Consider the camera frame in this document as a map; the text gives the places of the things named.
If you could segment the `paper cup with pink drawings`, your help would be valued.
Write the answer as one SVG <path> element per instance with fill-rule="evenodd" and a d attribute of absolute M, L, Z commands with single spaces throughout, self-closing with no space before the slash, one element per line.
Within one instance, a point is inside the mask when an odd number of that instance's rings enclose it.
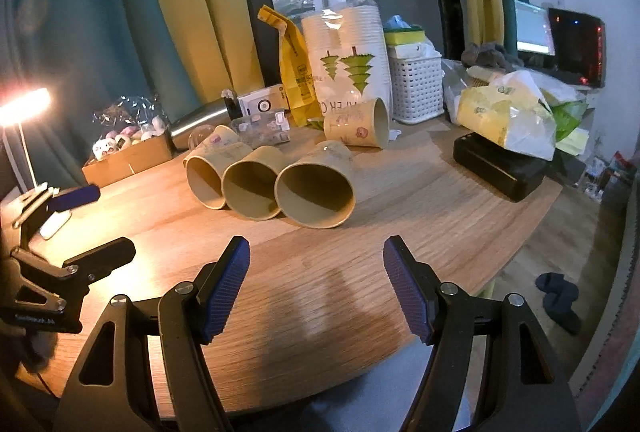
<path fill-rule="evenodd" d="M 326 230 L 342 225 L 356 206 L 352 152 L 325 140 L 286 166 L 274 184 L 279 208 L 295 223 Z"/>

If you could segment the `left lying paper cup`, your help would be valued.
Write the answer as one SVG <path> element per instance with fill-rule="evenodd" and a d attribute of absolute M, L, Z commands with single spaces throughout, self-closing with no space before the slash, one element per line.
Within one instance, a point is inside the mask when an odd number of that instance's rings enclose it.
<path fill-rule="evenodd" d="M 194 197 L 206 208 L 222 209 L 226 205 L 222 192 L 224 172 L 251 152 L 252 148 L 228 126 L 216 126 L 183 160 Z"/>

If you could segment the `lying paper cup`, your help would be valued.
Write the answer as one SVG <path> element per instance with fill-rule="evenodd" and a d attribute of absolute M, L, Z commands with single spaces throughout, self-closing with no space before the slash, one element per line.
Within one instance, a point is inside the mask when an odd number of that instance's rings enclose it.
<path fill-rule="evenodd" d="M 290 162 L 273 146 L 260 146 L 232 163 L 222 177 L 221 187 L 228 207 L 254 221 L 275 218 L 281 211 L 274 186 Z"/>
<path fill-rule="evenodd" d="M 206 208 L 222 209 L 226 205 L 222 192 L 224 172 L 251 152 L 252 148 L 228 126 L 216 126 L 183 160 L 194 197 Z"/>
<path fill-rule="evenodd" d="M 323 132 L 328 140 L 346 146 L 384 149 L 390 141 L 386 105 L 376 98 L 329 112 L 323 120 Z"/>

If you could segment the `middle lying paper cup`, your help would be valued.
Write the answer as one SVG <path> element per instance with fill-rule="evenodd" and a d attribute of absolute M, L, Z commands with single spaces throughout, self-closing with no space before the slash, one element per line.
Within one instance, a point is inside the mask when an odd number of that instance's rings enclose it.
<path fill-rule="evenodd" d="M 273 146 L 260 146 L 232 163 L 222 177 L 221 187 L 228 207 L 254 221 L 275 218 L 281 211 L 274 186 L 290 162 Z"/>

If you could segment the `back lying paper cup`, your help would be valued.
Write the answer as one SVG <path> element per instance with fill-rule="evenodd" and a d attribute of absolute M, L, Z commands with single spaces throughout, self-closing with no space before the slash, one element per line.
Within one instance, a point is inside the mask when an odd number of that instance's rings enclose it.
<path fill-rule="evenodd" d="M 346 146 L 384 149 L 390 141 L 386 105 L 376 98 L 329 112 L 323 120 L 323 132 L 328 140 Z"/>

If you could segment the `cardboard box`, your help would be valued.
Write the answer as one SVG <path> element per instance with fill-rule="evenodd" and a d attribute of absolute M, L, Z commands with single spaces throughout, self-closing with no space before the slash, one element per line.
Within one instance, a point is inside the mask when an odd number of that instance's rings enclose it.
<path fill-rule="evenodd" d="M 114 152 L 101 161 L 88 162 L 82 169 L 85 180 L 99 187 L 154 168 L 172 158 L 172 144 L 166 134 Z"/>

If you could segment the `white desk lamp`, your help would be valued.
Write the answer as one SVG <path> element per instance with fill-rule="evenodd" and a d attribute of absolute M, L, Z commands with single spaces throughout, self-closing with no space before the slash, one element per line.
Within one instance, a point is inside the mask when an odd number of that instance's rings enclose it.
<path fill-rule="evenodd" d="M 1 126 L 3 129 L 10 126 L 17 126 L 20 133 L 21 145 L 29 172 L 32 180 L 32 187 L 38 185 L 32 159 L 30 158 L 26 137 L 24 133 L 24 124 L 32 119 L 37 118 L 45 112 L 51 103 L 51 95 L 46 88 L 32 88 L 22 95 L 15 96 L 1 106 Z M 39 233 L 44 240 L 51 239 L 72 217 L 72 211 L 53 212 L 50 218 L 40 227 Z"/>

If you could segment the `dark slippers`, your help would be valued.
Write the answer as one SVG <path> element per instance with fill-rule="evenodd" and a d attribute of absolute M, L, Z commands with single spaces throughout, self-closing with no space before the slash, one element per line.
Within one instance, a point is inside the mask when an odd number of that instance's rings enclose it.
<path fill-rule="evenodd" d="M 578 287 L 560 273 L 539 275 L 535 286 L 544 293 L 542 306 L 546 314 L 570 336 L 578 336 L 582 320 L 573 310 L 573 303 L 579 296 Z"/>

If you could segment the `clear bag of toys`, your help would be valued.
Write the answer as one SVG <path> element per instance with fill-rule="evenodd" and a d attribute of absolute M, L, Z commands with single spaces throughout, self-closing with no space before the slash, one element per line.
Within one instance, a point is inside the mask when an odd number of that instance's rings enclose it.
<path fill-rule="evenodd" d="M 115 152 L 162 136 L 168 117 L 156 97 L 120 96 L 114 104 L 92 115 L 100 136 L 92 144 L 92 158 L 102 161 Z"/>

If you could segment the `steel thermos bottle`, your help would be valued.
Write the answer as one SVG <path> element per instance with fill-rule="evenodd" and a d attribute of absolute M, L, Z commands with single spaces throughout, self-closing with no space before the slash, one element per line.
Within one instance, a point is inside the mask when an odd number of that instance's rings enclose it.
<path fill-rule="evenodd" d="M 231 98 L 221 97 L 186 114 L 168 126 L 169 137 L 175 150 L 183 152 L 189 148 L 189 136 L 200 126 L 220 126 L 241 117 L 239 104 Z"/>

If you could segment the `yellow teal left curtain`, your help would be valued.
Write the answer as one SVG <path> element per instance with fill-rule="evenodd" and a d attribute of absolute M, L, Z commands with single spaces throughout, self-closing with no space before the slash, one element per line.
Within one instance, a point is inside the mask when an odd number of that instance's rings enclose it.
<path fill-rule="evenodd" d="M 263 84 L 247 0 L 1 0 L 2 100 L 51 95 L 23 134 L 8 134 L 42 182 L 84 181 L 92 117 L 122 96 L 157 100 L 177 121 Z"/>

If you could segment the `clear plastic wrapper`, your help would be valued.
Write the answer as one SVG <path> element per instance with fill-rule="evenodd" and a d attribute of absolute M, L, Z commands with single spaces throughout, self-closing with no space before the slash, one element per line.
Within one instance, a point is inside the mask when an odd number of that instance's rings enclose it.
<path fill-rule="evenodd" d="M 265 145 L 277 146 L 291 140 L 290 132 L 290 124 L 284 110 L 258 112 L 234 119 L 229 124 L 206 124 L 192 130 L 188 137 L 188 148 L 193 150 L 203 143 L 213 142 L 215 134 L 225 142 L 241 142 L 253 149 Z"/>

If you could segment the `black rectangular box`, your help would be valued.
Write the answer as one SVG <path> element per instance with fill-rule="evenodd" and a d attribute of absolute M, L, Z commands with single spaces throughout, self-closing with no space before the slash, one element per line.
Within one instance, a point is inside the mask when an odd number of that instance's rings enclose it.
<path fill-rule="evenodd" d="M 454 161 L 514 202 L 533 192 L 548 168 L 541 158 L 511 152 L 476 133 L 454 141 Z"/>

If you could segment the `white small box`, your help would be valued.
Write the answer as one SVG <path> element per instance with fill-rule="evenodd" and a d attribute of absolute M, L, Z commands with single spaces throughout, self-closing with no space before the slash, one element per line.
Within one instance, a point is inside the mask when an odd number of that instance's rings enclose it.
<path fill-rule="evenodd" d="M 238 97 L 242 115 L 252 116 L 263 112 L 288 110 L 288 100 L 282 84 L 267 86 Z"/>

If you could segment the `yellow paper bag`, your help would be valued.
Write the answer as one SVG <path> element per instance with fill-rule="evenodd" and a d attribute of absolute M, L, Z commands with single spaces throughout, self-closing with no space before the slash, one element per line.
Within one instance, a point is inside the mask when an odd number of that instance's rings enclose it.
<path fill-rule="evenodd" d="M 322 112 L 304 37 L 290 18 L 267 5 L 258 10 L 257 18 L 278 32 L 280 76 L 288 106 L 296 126 L 308 126 Z"/>

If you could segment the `green plastic bag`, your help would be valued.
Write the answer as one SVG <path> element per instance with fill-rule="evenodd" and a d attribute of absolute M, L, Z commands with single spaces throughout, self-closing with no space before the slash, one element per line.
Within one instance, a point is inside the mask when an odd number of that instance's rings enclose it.
<path fill-rule="evenodd" d="M 584 100 L 575 100 L 574 102 L 562 103 L 551 107 L 553 119 L 555 122 L 555 141 L 567 138 L 574 129 L 582 123 L 587 103 Z"/>

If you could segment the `yellow white plastic bag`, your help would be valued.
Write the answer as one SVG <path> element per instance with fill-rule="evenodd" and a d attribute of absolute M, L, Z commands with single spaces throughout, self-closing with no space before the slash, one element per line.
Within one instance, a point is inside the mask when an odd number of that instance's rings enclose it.
<path fill-rule="evenodd" d="M 556 123 L 544 94 L 527 70 L 464 90 L 457 122 L 510 152 L 546 161 L 553 158 Z"/>

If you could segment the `packaged stack of paper cups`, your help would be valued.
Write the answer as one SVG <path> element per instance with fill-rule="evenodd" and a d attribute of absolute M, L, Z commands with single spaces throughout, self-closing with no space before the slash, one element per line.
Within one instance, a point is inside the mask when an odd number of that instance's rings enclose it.
<path fill-rule="evenodd" d="M 375 2 L 322 10 L 302 19 L 322 114 L 379 98 L 392 109 L 392 78 Z"/>

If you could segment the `white plastic basket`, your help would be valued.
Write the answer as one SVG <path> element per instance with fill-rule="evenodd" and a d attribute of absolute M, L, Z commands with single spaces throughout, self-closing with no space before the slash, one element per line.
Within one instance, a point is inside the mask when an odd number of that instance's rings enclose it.
<path fill-rule="evenodd" d="M 393 118 L 418 124 L 444 113 L 442 55 L 428 42 L 389 45 Z"/>

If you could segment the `dark grey cloth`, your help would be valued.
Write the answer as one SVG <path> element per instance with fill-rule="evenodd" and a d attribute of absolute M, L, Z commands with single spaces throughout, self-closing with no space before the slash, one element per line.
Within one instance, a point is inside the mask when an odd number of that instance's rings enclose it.
<path fill-rule="evenodd" d="M 465 67 L 479 66 L 490 69 L 499 69 L 504 72 L 512 72 L 524 66 L 524 62 L 509 54 L 506 49 L 496 43 L 485 44 L 470 43 L 461 54 L 460 60 Z"/>

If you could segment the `black pc case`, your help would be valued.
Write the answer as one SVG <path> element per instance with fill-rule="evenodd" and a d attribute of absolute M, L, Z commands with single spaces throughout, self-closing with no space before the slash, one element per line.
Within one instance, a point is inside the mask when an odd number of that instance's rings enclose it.
<path fill-rule="evenodd" d="M 599 17 L 548 9 L 554 44 L 551 73 L 568 84 L 603 88 L 605 24 Z"/>

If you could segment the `computer monitor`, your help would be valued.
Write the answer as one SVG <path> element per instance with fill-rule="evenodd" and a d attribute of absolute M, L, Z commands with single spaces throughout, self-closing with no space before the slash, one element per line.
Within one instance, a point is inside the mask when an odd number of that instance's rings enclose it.
<path fill-rule="evenodd" d="M 554 43 L 548 10 L 514 1 L 516 16 L 516 47 L 519 52 L 554 56 Z"/>

